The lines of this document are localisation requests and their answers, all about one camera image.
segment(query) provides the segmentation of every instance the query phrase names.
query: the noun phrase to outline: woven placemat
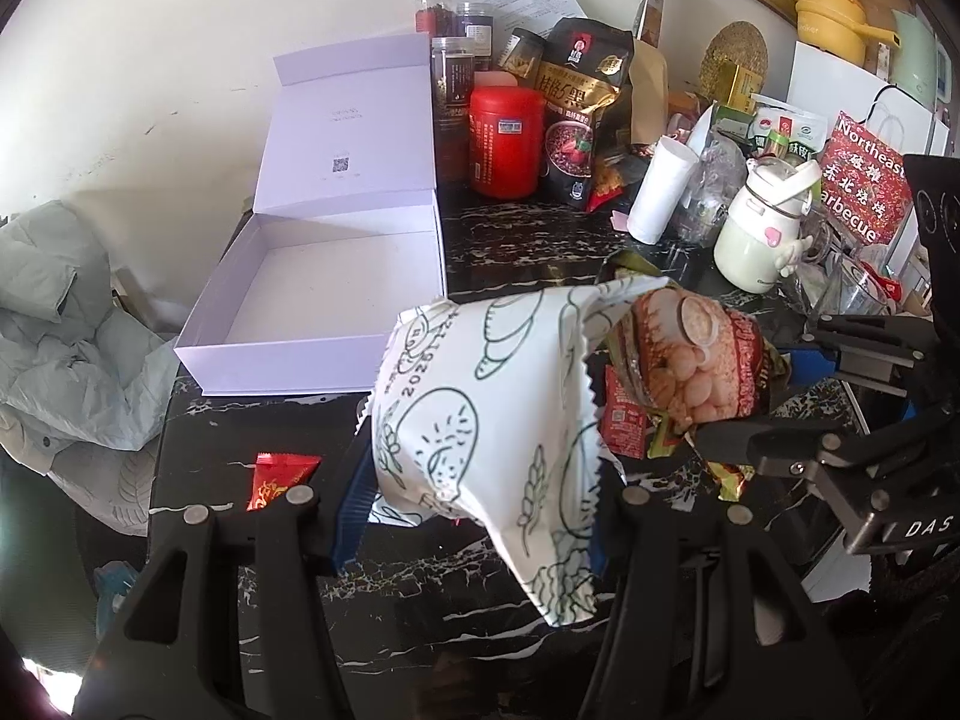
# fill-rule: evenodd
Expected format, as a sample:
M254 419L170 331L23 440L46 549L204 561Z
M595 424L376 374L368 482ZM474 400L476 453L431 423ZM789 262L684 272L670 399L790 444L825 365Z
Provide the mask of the woven placemat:
M767 77L767 44L763 35L750 22L733 22L713 36L704 60L700 63L700 94L713 100L720 65L725 59L736 62L747 70Z

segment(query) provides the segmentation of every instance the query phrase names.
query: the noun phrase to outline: yellow electric cooker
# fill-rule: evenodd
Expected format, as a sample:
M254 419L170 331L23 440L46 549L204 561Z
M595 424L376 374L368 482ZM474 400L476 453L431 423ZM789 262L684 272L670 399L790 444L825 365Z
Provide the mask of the yellow electric cooker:
M797 34L800 40L863 66L867 40L899 48L899 35L867 24L858 0L797 0Z

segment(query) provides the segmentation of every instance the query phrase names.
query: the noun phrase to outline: black cereal bag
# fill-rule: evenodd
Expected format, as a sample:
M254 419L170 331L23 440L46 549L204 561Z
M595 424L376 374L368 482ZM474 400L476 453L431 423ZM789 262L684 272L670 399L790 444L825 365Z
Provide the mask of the black cereal bag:
M600 152L630 143L634 36L592 19L560 19L536 75L546 98L541 176L558 200L583 210Z

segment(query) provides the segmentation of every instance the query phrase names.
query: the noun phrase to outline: marble tabletop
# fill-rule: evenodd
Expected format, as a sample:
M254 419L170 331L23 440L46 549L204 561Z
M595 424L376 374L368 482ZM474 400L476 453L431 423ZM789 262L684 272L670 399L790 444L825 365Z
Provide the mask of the marble tabletop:
M536 201L490 204L453 194L442 199L440 216L448 294L458 302L589 284L611 252L630 247L686 288L756 317L774 343L795 341L802 331L803 319L781 295L733 288L715 269L712 252L669 241L640 245L614 231L607 214L584 215ZM189 504L245 506L257 452L339 457L352 439L360 397L209 398L181 370L152 491L152 545L163 541ZM779 413L853 420L850 404L832 381L795 396ZM688 507L697 495L715 494L712 478L689 455L631 464L627 473L679 507ZM825 546L835 532L829 510L802 485L757 479L747 495L758 521L800 572L811 549ZM798 529L804 538L798 538ZM251 570L242 572L240 590L248 703L268 712ZM318 591L360 720L573 718L613 598L613 588L600 584L592 621L553 629L481 528L440 518L412 529L368 526L357 562L343 579L321 581Z

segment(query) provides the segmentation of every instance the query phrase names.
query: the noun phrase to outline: purple box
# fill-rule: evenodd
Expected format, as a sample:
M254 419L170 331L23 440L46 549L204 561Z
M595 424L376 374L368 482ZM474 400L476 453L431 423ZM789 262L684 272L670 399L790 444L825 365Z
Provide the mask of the purple box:
M424 34L275 60L247 223L176 343L207 395L373 388L403 309L445 295Z

